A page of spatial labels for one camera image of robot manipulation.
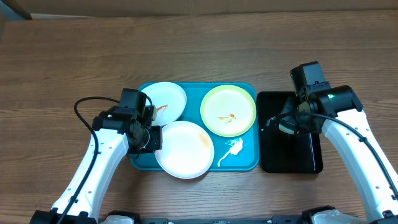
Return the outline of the green yellow sponge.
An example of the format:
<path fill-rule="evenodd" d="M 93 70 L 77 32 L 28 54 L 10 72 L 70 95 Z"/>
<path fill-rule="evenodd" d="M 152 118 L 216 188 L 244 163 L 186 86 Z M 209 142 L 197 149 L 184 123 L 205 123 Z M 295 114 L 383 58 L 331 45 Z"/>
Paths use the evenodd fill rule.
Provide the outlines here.
<path fill-rule="evenodd" d="M 281 114 L 287 114 L 279 120 L 279 129 L 287 134 L 297 134 L 299 132 L 298 122 L 295 117 L 295 107 L 285 105 Z"/>

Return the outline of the white plate with red smears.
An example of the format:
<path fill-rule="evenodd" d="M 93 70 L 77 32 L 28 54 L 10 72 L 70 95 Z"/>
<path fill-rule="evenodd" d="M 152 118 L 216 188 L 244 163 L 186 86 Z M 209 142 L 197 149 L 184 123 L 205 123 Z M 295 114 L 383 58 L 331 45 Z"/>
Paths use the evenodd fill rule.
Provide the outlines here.
<path fill-rule="evenodd" d="M 206 173 L 215 156 L 210 135 L 189 121 L 175 121 L 162 128 L 162 147 L 155 158 L 166 173 L 194 179 Z"/>

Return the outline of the white plate with ketchup streak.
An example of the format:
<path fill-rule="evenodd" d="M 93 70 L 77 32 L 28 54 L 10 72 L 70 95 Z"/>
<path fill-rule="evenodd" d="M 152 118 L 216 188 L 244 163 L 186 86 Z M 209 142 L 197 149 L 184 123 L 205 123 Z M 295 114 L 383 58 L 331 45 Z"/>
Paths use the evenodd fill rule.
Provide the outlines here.
<path fill-rule="evenodd" d="M 158 82 L 142 89 L 156 107 L 156 119 L 153 126 L 165 126 L 179 119 L 187 104 L 184 89 L 172 82 Z"/>

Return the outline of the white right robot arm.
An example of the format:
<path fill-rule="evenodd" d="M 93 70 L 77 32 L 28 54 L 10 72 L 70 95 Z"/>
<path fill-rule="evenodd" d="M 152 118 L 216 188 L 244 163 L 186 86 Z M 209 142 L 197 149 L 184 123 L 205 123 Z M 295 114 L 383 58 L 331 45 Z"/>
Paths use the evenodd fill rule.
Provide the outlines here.
<path fill-rule="evenodd" d="M 290 96 L 273 119 L 287 134 L 324 134 L 344 162 L 369 223 L 397 222 L 397 172 L 347 85 Z"/>

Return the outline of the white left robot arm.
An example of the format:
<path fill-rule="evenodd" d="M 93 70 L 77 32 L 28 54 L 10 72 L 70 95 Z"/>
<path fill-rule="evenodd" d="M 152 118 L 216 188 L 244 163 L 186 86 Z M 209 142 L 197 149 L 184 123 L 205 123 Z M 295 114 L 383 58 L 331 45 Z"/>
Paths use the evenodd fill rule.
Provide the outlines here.
<path fill-rule="evenodd" d="M 49 211 L 35 211 L 31 223 L 97 223 L 121 160 L 161 148 L 161 127 L 152 124 L 156 113 L 154 106 L 114 106 L 95 117 L 90 145 L 68 187 Z"/>

